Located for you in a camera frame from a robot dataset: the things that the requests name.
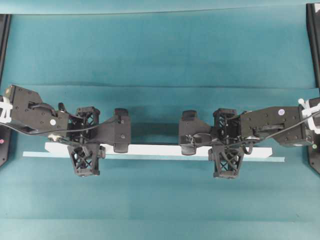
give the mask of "white bar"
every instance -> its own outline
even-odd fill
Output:
[[[208,161],[209,146],[199,147],[195,155],[184,156],[179,145],[130,144],[128,153],[116,153],[113,146],[105,147],[107,159],[145,159],[145,160],[191,160]],[[68,146],[57,142],[46,142],[48,152],[24,151],[24,157],[69,158]],[[244,161],[251,162],[284,162],[284,157],[270,157],[271,147],[254,147],[251,155],[245,155]]]
[[[105,147],[106,155],[150,155],[150,156],[183,156],[179,145],[148,145],[148,144],[130,144],[127,153],[114,152],[113,146],[101,144]],[[56,155],[69,157],[68,146],[57,142],[46,142],[45,150]],[[197,148],[194,157],[208,157],[210,146]],[[271,147],[254,147],[248,158],[267,158],[272,155]]]

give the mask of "circular label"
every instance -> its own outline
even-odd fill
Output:
[[[57,123],[56,120],[54,120],[54,119],[51,119],[51,120],[50,120],[50,124],[51,124],[52,126],[56,125],[56,123]]]
[[[280,116],[285,115],[285,113],[286,113],[286,111],[285,111],[284,109],[279,109],[279,111],[278,111],[278,114],[279,114]]]

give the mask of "white cable clip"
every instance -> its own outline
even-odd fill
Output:
[[[313,113],[320,111],[320,103],[316,106],[310,107],[309,100],[305,101],[302,98],[298,100],[298,103],[304,108],[301,111],[303,119],[306,119],[307,117],[310,117]],[[309,129],[314,131],[315,134],[320,134],[320,128],[315,125],[313,117],[308,118],[307,124]]]
[[[0,123],[7,124],[11,122],[11,110],[13,106],[7,97],[3,97],[3,101],[0,101],[0,109],[2,113],[0,115]]]

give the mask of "teal backdrop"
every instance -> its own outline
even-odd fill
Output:
[[[230,9],[212,1],[213,10],[179,12],[161,12],[154,2],[156,12],[87,15],[79,9],[110,9],[75,4],[70,12],[74,1],[63,2],[51,9],[51,1],[33,1],[39,8],[4,1],[4,10],[22,15],[12,16],[2,93],[20,85],[69,112],[95,106],[102,120],[127,108],[132,142],[145,144],[177,143],[184,110],[212,123],[218,108],[241,113],[319,96],[303,1]],[[145,12],[145,5],[130,10]],[[73,15],[62,15],[63,6]],[[35,11],[44,15],[23,15]],[[210,162],[141,159],[102,159],[100,176],[81,178],[67,158],[22,157],[43,152],[45,142],[12,134],[0,168],[0,240],[320,237],[320,176],[306,148],[270,139],[260,146],[285,162],[244,162],[234,180],[214,179]]]
[[[5,14],[124,14],[296,6],[306,0],[2,0]]]

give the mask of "small white sticker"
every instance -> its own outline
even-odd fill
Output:
[[[278,114],[280,115],[280,116],[283,116],[283,115],[285,115],[285,110],[284,109],[279,109],[279,111],[278,111]]]
[[[314,11],[317,13],[320,10],[320,4],[319,3],[315,3],[314,4]]]
[[[51,120],[50,120],[50,124],[51,124],[52,126],[56,125],[56,123],[57,123],[56,120],[54,120],[54,119],[51,119]]]

